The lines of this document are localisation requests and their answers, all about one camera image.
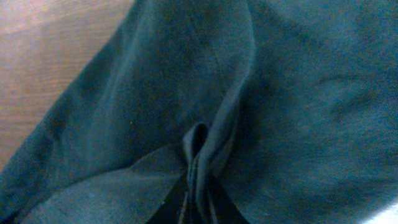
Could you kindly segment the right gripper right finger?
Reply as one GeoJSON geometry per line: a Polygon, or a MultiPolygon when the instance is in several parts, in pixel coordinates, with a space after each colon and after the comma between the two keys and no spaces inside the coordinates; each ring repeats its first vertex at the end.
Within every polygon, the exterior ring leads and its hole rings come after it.
{"type": "Polygon", "coordinates": [[[207,189],[211,224],[249,224],[213,175],[208,178],[207,189]]]}

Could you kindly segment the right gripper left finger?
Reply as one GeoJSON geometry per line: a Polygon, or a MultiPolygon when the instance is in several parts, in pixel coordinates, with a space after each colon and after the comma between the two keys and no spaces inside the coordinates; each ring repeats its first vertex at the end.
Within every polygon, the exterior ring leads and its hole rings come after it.
{"type": "Polygon", "coordinates": [[[181,177],[146,224],[184,224],[187,210],[187,181],[181,177]]]}

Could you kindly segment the dark green t-shirt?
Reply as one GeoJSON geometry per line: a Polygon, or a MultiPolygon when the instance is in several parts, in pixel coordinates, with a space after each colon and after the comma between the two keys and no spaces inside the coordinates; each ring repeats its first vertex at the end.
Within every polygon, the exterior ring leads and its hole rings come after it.
{"type": "Polygon", "coordinates": [[[1,173],[2,223],[249,223],[397,203],[396,1],[137,1],[1,173]]]}

